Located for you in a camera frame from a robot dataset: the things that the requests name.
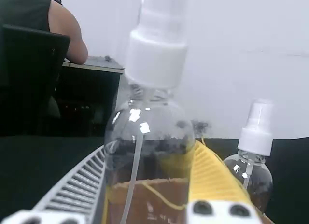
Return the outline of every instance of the black chair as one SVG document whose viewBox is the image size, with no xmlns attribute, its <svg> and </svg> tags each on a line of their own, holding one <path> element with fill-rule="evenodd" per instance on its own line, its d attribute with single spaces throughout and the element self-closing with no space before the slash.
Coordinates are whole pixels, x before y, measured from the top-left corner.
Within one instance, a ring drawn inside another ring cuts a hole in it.
<svg viewBox="0 0 309 224">
<path fill-rule="evenodd" d="M 6 24 L 3 36 L 9 83 L 0 101 L 0 135 L 40 134 L 70 39 Z"/>
</svg>

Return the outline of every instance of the white plastic part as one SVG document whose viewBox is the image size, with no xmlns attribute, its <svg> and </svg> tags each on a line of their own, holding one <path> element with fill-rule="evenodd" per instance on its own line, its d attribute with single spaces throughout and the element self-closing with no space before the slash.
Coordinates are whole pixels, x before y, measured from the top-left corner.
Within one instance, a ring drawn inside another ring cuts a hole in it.
<svg viewBox="0 0 309 224">
<path fill-rule="evenodd" d="M 187 0 L 144 0 L 129 40 L 125 75 L 130 81 L 160 89 L 179 84 L 187 52 L 186 6 Z"/>
<path fill-rule="evenodd" d="M 86 224 L 86 217 L 81 214 L 54 211 L 21 210 L 3 219 L 1 224 Z"/>
<path fill-rule="evenodd" d="M 273 104 L 270 101 L 257 100 L 252 104 L 247 125 L 240 135 L 238 149 L 270 156 L 273 141 L 270 131 L 272 110 Z"/>
<path fill-rule="evenodd" d="M 196 213 L 195 204 L 199 201 L 193 201 L 187 207 L 187 224 L 262 224 L 253 206 L 242 202 L 232 201 L 202 201 L 207 202 L 211 207 L 211 214 L 203 215 Z M 231 208 L 239 205 L 248 210 L 249 216 L 232 215 Z"/>
</svg>

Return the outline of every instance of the spray bottle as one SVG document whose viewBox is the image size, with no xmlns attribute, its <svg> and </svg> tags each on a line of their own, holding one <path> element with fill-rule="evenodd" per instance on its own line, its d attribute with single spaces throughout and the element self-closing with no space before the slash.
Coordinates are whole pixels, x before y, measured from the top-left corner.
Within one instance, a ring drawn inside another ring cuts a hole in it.
<svg viewBox="0 0 309 224">
<path fill-rule="evenodd" d="M 195 137 L 174 103 L 187 52 L 187 0 L 144 0 L 130 34 L 131 94 L 105 133 L 104 224 L 185 222 Z"/>
<path fill-rule="evenodd" d="M 265 212 L 273 184 L 271 173 L 265 165 L 265 156 L 270 156 L 273 140 L 270 132 L 272 108 L 269 101 L 257 100 L 252 104 L 247 125 L 239 139 L 238 154 L 224 160 L 262 213 Z"/>
</svg>

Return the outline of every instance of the person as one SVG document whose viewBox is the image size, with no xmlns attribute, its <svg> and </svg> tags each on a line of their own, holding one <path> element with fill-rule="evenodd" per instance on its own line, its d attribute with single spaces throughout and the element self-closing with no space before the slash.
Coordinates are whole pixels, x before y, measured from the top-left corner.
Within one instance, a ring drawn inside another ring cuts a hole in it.
<svg viewBox="0 0 309 224">
<path fill-rule="evenodd" d="M 56 0 L 0 0 L 0 19 L 5 24 L 67 35 L 71 42 L 66 58 L 76 64 L 88 58 L 76 18 Z"/>
</svg>

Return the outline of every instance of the white spray nozzle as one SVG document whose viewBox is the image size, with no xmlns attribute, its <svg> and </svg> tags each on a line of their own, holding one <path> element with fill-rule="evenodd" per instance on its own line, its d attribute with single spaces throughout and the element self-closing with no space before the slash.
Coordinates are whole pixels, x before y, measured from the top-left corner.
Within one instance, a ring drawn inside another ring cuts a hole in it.
<svg viewBox="0 0 309 224">
<path fill-rule="evenodd" d="M 257 100 L 252 104 L 247 125 L 241 132 L 238 149 L 270 156 L 273 140 L 270 131 L 272 110 L 273 103 L 267 100 Z"/>
<path fill-rule="evenodd" d="M 140 22 L 131 32 L 125 76 L 146 88 L 175 88 L 187 53 L 188 0 L 144 0 Z"/>
<path fill-rule="evenodd" d="M 182 42 L 187 0 L 144 0 L 137 31 L 161 42 Z"/>
<path fill-rule="evenodd" d="M 255 101 L 250 109 L 246 128 L 269 132 L 273 104 L 267 100 Z"/>
</svg>

